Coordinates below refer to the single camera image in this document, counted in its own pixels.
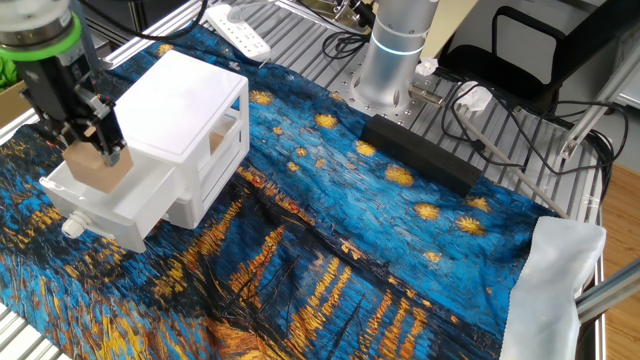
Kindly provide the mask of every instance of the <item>yellow star pattern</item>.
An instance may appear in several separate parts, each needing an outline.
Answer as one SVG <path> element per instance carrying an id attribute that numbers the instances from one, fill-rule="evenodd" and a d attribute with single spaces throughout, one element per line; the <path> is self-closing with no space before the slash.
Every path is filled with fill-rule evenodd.
<path id="1" fill-rule="evenodd" d="M 438 216 L 440 216 L 440 209 L 431 204 L 416 204 L 413 210 L 418 214 L 418 217 L 424 220 L 437 220 Z"/>
<path id="2" fill-rule="evenodd" d="M 440 261 L 440 255 L 438 255 L 438 254 L 436 254 L 434 252 L 431 252 L 431 251 L 425 253 L 424 256 L 426 256 L 427 259 L 429 259 L 429 261 L 432 261 L 432 262 Z"/>
<path id="3" fill-rule="evenodd" d="M 409 173 L 408 170 L 396 165 L 391 165 L 387 168 L 385 177 L 387 178 L 387 180 L 397 182 L 402 186 L 408 187 L 413 185 L 413 176 L 411 176 L 411 173 Z"/>
<path id="4" fill-rule="evenodd" d="M 471 198 L 469 200 L 467 200 L 467 204 L 469 204 L 469 206 L 473 206 L 476 209 L 480 209 L 486 213 L 488 213 L 489 211 L 491 211 L 491 208 L 489 207 L 489 204 L 487 204 L 487 199 L 485 198 Z"/>
<path id="5" fill-rule="evenodd" d="M 337 92 L 332 92 L 331 95 L 329 95 L 329 97 L 332 98 L 333 100 L 344 102 L 344 99 L 342 99 L 342 96 L 340 96 L 340 94 L 338 94 Z"/>
<path id="6" fill-rule="evenodd" d="M 171 50 L 173 50 L 173 45 L 169 45 L 169 44 L 160 45 L 160 47 L 158 48 L 158 56 L 162 57 L 164 54 L 168 53 Z"/>
<path id="7" fill-rule="evenodd" d="M 362 156 L 372 156 L 373 154 L 376 153 L 376 148 L 374 148 L 369 143 L 366 143 L 364 141 L 357 141 L 356 151 L 358 152 L 358 154 Z"/>
<path id="8" fill-rule="evenodd" d="M 469 217 L 461 217 L 456 221 L 460 230 L 466 232 L 467 234 L 476 235 L 476 236 L 484 236 L 487 233 L 484 230 L 484 226 L 480 224 L 480 221 L 476 219 L 472 219 Z"/>
<path id="9" fill-rule="evenodd" d="M 316 115 L 316 124 L 323 128 L 335 129 L 338 126 L 338 120 L 331 115 Z"/>
<path id="10" fill-rule="evenodd" d="M 273 104 L 273 96 L 265 91 L 252 91 L 249 94 L 249 101 L 252 103 L 267 106 Z"/>
<path id="11" fill-rule="evenodd" d="M 289 162 L 287 164 L 287 168 L 291 171 L 291 172 L 296 172 L 298 170 L 300 170 L 300 166 L 294 162 Z"/>

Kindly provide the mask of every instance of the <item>silver metal pole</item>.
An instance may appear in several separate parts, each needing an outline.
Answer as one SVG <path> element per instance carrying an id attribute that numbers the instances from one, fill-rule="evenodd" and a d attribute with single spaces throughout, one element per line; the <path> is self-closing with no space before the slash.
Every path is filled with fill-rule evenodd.
<path id="1" fill-rule="evenodd" d="M 351 91 L 380 112 L 409 105 L 409 85 L 438 0 L 381 0 L 369 50 Z"/>
<path id="2" fill-rule="evenodd" d="M 585 323 L 640 291 L 640 258 L 576 299 L 578 318 Z"/>
<path id="3" fill-rule="evenodd" d="M 609 81 L 607 81 L 607 84 L 598 94 L 596 101 L 607 104 L 615 102 L 622 90 L 633 80 L 634 75 L 637 74 L 638 71 L 640 71 L 640 42 L 636 44 L 631 54 L 629 54 L 629 57 L 624 60 Z M 562 146 L 562 150 L 560 150 L 560 156 L 565 159 L 571 158 L 574 151 L 578 148 L 578 145 L 584 140 L 584 137 L 587 136 L 589 131 L 593 129 L 605 111 L 607 111 L 607 107 L 591 106 L 582 116 L 580 122 L 578 122 L 567 135 L 567 141 Z"/>
<path id="4" fill-rule="evenodd" d="M 91 39 L 91 31 L 89 30 L 89 26 L 87 25 L 87 19 L 84 17 L 82 5 L 80 4 L 80 2 L 78 2 L 78 0 L 71 1 L 71 11 L 73 11 L 80 19 L 80 24 L 82 25 L 82 35 L 80 35 L 80 40 L 82 41 L 82 47 L 84 48 L 84 53 L 87 57 L 87 61 L 89 62 L 91 72 L 95 76 L 103 70 L 103 65 L 98 58 L 98 53 L 93 44 L 93 40 Z"/>

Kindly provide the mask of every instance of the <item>metal table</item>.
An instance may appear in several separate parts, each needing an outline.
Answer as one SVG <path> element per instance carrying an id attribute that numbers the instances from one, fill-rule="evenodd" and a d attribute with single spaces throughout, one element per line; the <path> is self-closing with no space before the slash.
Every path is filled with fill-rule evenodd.
<path id="1" fill-rule="evenodd" d="M 251 1 L 230 0 L 226 2 L 240 4 Z M 187 25 L 195 17 L 200 6 L 200 0 L 191 0 L 150 27 L 146 32 L 153 35 L 169 34 Z M 315 14 L 286 0 L 255 8 L 246 20 L 271 46 L 272 62 L 288 67 L 325 89 L 338 93 L 352 107 L 371 115 L 374 114 L 372 109 L 358 102 L 349 94 L 351 77 L 361 65 L 367 47 L 365 46 L 359 53 L 343 60 L 332 60 L 322 52 L 322 41 L 332 32 L 344 30 L 340 25 L 332 25 L 322 21 Z M 210 25 L 205 23 L 204 26 L 211 30 Z M 110 61 L 113 66 L 117 66 L 151 43 L 148 40 L 133 39 L 110 54 L 106 60 Z M 435 76 L 416 76 L 414 83 L 445 99 L 449 99 L 456 85 Z M 481 113 L 462 113 L 462 115 L 467 116 L 512 161 L 524 163 L 526 159 L 529 159 L 525 174 L 557 202 L 571 218 L 600 223 L 600 194 L 603 185 L 600 170 L 586 170 L 564 176 L 550 174 L 536 155 L 530 154 L 524 138 L 518 134 L 513 122 L 507 121 L 506 111 L 495 101 L 490 103 L 487 109 Z M 497 184 L 545 205 L 511 171 L 504 167 L 488 164 L 479 158 L 468 144 L 444 136 L 440 125 L 442 109 L 414 101 L 408 109 L 398 113 L 387 113 L 386 116 L 391 121 L 396 121 L 478 167 L 487 178 Z M 529 134 L 533 134 L 532 139 L 536 146 L 545 154 L 547 162 L 554 164 L 556 169 L 567 170 L 596 164 L 595 152 L 588 144 L 581 144 L 570 160 L 558 156 L 566 136 L 566 130 L 541 121 L 525 112 L 517 114 L 517 118 L 523 128 Z M 33 110 L 30 110 L 10 124 L 5 132 L 15 130 L 25 122 L 36 120 L 37 117 Z M 460 129 L 450 112 L 444 122 L 448 131 L 459 134 Z M 598 284 L 603 279 L 604 268 L 601 258 L 596 265 L 594 282 Z M 606 359 L 604 316 L 587 330 L 584 340 L 579 344 L 579 358 Z M 16 337 L 16 341 L 23 337 L 22 333 L 19 335 Z M 0 341 L 3 336 L 2 322 L 0 322 Z M 28 343 L 29 339 L 24 338 L 21 341 Z"/>

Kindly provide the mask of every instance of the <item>white plastic drawer unit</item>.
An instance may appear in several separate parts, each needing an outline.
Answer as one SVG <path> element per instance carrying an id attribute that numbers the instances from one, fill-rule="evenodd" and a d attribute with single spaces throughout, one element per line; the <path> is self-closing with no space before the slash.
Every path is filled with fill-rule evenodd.
<path id="1" fill-rule="evenodd" d="M 116 188 L 80 183 L 66 163 L 40 183 L 65 217 L 143 252 L 161 218 L 200 223 L 249 151 L 248 101 L 245 77 L 169 51 L 116 102 L 134 164 Z"/>

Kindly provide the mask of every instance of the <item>black cable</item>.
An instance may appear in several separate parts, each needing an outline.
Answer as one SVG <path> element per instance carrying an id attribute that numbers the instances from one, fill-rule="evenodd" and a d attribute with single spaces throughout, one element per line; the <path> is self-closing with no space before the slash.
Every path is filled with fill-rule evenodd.
<path id="1" fill-rule="evenodd" d="M 474 86 L 472 86 L 470 89 L 468 89 L 464 94 L 462 94 L 461 96 L 458 96 L 455 100 L 450 101 L 447 104 L 447 108 L 451 107 L 452 111 L 453 111 L 453 116 L 456 119 L 456 121 L 458 122 L 458 124 L 460 125 L 460 128 L 463 131 L 463 134 L 465 135 L 466 139 L 462 139 L 460 137 L 457 136 L 453 136 L 452 134 L 449 134 L 448 132 L 444 131 L 445 135 L 450 136 L 452 138 L 461 140 L 461 141 L 465 141 L 468 143 L 473 142 L 473 140 L 471 139 L 471 137 L 469 136 L 469 134 L 466 132 L 466 129 L 464 128 L 462 122 L 460 121 L 460 119 L 457 116 L 457 113 L 455 111 L 455 105 L 457 104 L 457 102 L 466 94 L 468 94 L 471 90 L 473 90 L 474 88 L 478 87 L 478 86 L 482 86 L 480 84 L 476 84 Z M 570 174 L 570 173 L 574 173 L 577 171 L 582 171 L 582 170 L 590 170 L 590 169 L 605 169 L 610 167 L 620 156 L 620 154 L 622 153 L 622 150 L 624 149 L 625 145 L 626 145 L 626 141 L 627 141 L 627 137 L 629 134 L 629 118 L 627 117 L 627 114 L 624 112 L 624 110 L 616 105 L 616 104 L 606 104 L 606 103 L 601 103 L 601 102 L 595 102 L 595 101 L 573 101 L 573 100 L 568 100 L 568 101 L 557 101 L 554 104 L 551 104 L 551 106 L 549 107 L 549 109 L 553 108 L 553 106 L 557 105 L 557 104 L 578 104 L 578 105 L 590 105 L 590 106 L 603 106 L 603 107 L 614 107 L 617 110 L 620 111 L 620 113 L 622 114 L 624 121 L 625 121 L 625 129 L 624 129 L 624 134 L 622 137 L 622 141 L 620 144 L 620 147 L 618 148 L 618 151 L 613 154 L 613 156 L 606 156 L 606 154 L 603 153 L 599 153 L 599 157 L 602 158 L 608 158 L 606 159 L 604 162 L 601 162 L 600 164 L 597 165 L 591 165 L 591 166 L 580 166 L 577 167 L 575 169 L 570 169 L 570 170 L 566 170 L 566 171 L 556 171 L 544 158 L 544 156 L 542 155 L 542 153 L 540 152 L 540 150 L 538 150 L 538 148 L 535 146 L 535 144 L 533 143 L 533 141 L 529 138 L 529 136 L 526 134 L 526 132 L 524 131 L 524 129 L 522 128 L 522 125 L 520 124 L 520 122 L 518 121 L 518 119 L 515 117 L 515 115 L 513 114 L 513 111 L 509 108 L 508 104 L 506 103 L 506 100 L 504 100 L 496 91 L 494 91 L 493 89 L 486 87 L 486 86 L 482 86 L 485 89 L 487 89 L 491 95 L 496 99 L 496 101 L 507 111 L 507 115 L 508 117 L 513 120 L 513 122 L 515 123 L 516 127 L 518 128 L 519 133 L 523 136 L 523 138 L 525 139 L 525 141 L 527 142 L 527 144 L 529 145 L 530 149 L 533 150 L 535 152 L 535 154 L 540 158 L 541 162 L 543 163 L 543 165 L 554 175 L 560 176 L 560 175 L 566 175 L 566 174 Z M 560 116 L 555 116 L 555 115 L 549 115 L 549 109 L 547 109 L 543 114 L 542 114 L 542 118 L 547 119 L 547 118 L 553 118 L 556 120 L 562 120 L 562 117 Z M 442 120 L 442 128 L 444 130 L 444 114 L 443 114 L 443 120 Z M 591 131 L 591 133 L 594 136 L 599 136 L 601 137 L 601 140 L 606 141 L 606 145 L 609 148 L 609 150 L 611 150 L 611 152 L 613 152 L 613 145 L 611 144 L 611 142 L 601 133 L 597 132 L 597 131 Z M 481 154 L 481 151 L 477 148 L 472 146 L 472 148 L 476 151 L 476 153 L 478 153 L 478 155 Z"/>
<path id="2" fill-rule="evenodd" d="M 609 151 L 613 153 L 614 151 L 613 143 L 611 143 L 611 140 L 609 140 L 608 137 L 606 137 L 603 133 L 597 130 L 591 130 L 591 132 L 594 133 L 596 136 L 598 136 L 601 141 L 604 141 L 607 144 Z M 609 189 L 609 183 L 611 182 L 611 176 L 613 174 L 613 167 L 609 166 L 608 168 L 603 168 L 602 172 L 603 172 L 602 174 L 603 185 L 602 185 L 602 192 L 600 194 L 601 200 L 604 199 L 605 195 L 607 194 L 607 190 Z"/>
<path id="3" fill-rule="evenodd" d="M 453 93 L 455 94 L 458 90 L 460 90 L 460 88 L 462 87 L 462 85 L 463 85 L 463 84 L 458 85 L 458 87 L 456 87 L 456 89 L 454 90 L 454 92 L 453 92 Z M 469 133 L 467 132 L 467 129 L 465 128 L 464 124 L 462 123 L 462 121 L 461 121 L 461 120 L 460 120 L 460 118 L 458 117 L 458 114 L 457 114 L 457 112 L 456 112 L 456 110 L 455 110 L 455 108 L 454 108 L 454 107 L 455 107 L 455 105 L 457 104 L 457 102 L 458 102 L 460 99 L 462 99 L 464 96 L 466 96 L 467 94 L 469 94 L 473 89 L 475 89 L 475 88 L 476 88 L 476 87 L 478 87 L 478 86 L 479 86 L 479 84 L 473 85 L 472 87 L 470 87 L 469 89 L 467 89 L 464 93 L 462 93 L 460 96 L 458 96 L 455 100 L 453 100 L 453 101 L 449 100 L 449 102 L 447 103 L 447 105 L 446 105 L 446 106 L 445 106 L 445 108 L 444 108 L 444 111 L 442 112 L 442 121 L 440 122 L 440 126 L 441 126 L 441 128 L 442 128 L 442 132 L 443 132 L 445 135 L 447 135 L 447 136 L 449 136 L 449 137 L 451 137 L 451 138 L 454 138 L 454 139 L 456 139 L 456 140 L 459 140 L 459 141 L 463 141 L 463 142 L 469 143 L 469 144 L 471 145 L 471 148 L 472 148 L 472 149 L 473 149 L 473 150 L 478 154 L 478 156 L 480 156 L 480 158 L 482 158 L 484 161 L 488 162 L 489 164 L 493 164 L 493 165 L 496 165 L 496 166 L 504 166 L 504 167 L 517 167 L 517 168 L 522 169 L 522 168 L 524 167 L 523 165 L 520 165 L 520 164 L 513 164 L 513 163 L 501 163 L 501 162 L 496 162 L 496 161 L 491 160 L 488 156 L 486 156 L 486 155 L 483 153 L 483 151 L 484 151 L 484 149 L 485 149 L 485 147 L 486 147 L 486 146 L 484 145 L 484 143 L 482 143 L 482 141 L 480 141 L 480 140 L 478 140 L 478 139 L 476 139 L 476 140 L 471 139 L 471 136 L 470 136 L 470 135 L 469 135 Z M 449 132 L 446 130 L 445 126 L 444 126 L 445 118 L 446 118 L 446 115 L 447 115 L 447 109 L 448 109 L 449 107 L 451 107 L 451 113 L 453 114 L 454 119 L 456 120 L 456 122 L 457 122 L 457 123 L 458 123 L 458 125 L 460 126 L 460 130 L 462 131 L 462 134 L 465 136 L 464 138 L 463 138 L 463 137 L 459 137 L 459 136 L 455 136 L 455 135 L 453 135 L 453 134 L 449 133 Z"/>
<path id="4" fill-rule="evenodd" d="M 358 34 L 351 31 L 338 31 L 327 36 L 322 42 L 322 52 L 333 60 L 346 59 L 360 51 L 371 39 L 371 35 Z M 336 42 L 333 49 L 335 55 L 329 54 L 329 48 Z"/>
<path id="5" fill-rule="evenodd" d="M 200 24 L 200 21 L 202 20 L 202 17 L 204 16 L 205 11 L 207 10 L 207 4 L 208 4 L 208 0 L 202 0 L 202 6 L 200 7 L 200 10 L 198 11 L 198 15 L 191 22 L 191 24 L 189 24 L 184 29 L 178 30 L 178 31 L 174 32 L 171 35 L 154 36 L 154 35 L 143 34 L 143 33 L 139 32 L 139 31 L 136 31 L 136 30 L 133 30 L 133 29 L 129 28 L 126 25 L 123 25 L 122 23 L 120 23 L 116 19 L 114 19 L 111 16 L 105 14 L 102 10 L 100 10 L 97 7 L 95 7 L 94 5 L 90 4 L 87 0 L 78 0 L 78 1 L 80 1 L 80 3 L 82 5 L 86 6 L 87 8 L 89 8 L 89 10 L 91 10 L 91 11 L 95 12 L 96 14 L 98 14 L 98 16 L 100 16 L 101 18 L 105 19 L 106 21 L 111 23 L 113 26 L 115 26 L 119 30 L 121 30 L 121 31 L 123 31 L 123 32 L 125 32 L 125 33 L 127 33 L 129 35 L 137 36 L 139 38 L 142 38 L 142 39 L 145 39 L 145 40 L 152 40 L 152 41 L 172 41 L 172 40 L 179 39 L 179 38 L 189 34 L 190 32 L 192 32 L 198 26 L 198 24 Z"/>
<path id="6" fill-rule="evenodd" d="M 576 111 L 574 113 L 569 113 L 569 114 L 564 114 L 564 115 L 553 115 L 553 116 L 558 117 L 558 118 L 566 118 L 566 117 L 572 117 L 572 116 L 576 116 L 576 115 L 582 115 L 582 114 L 584 114 L 586 112 L 587 112 L 587 110 L 580 110 L 580 111 Z"/>

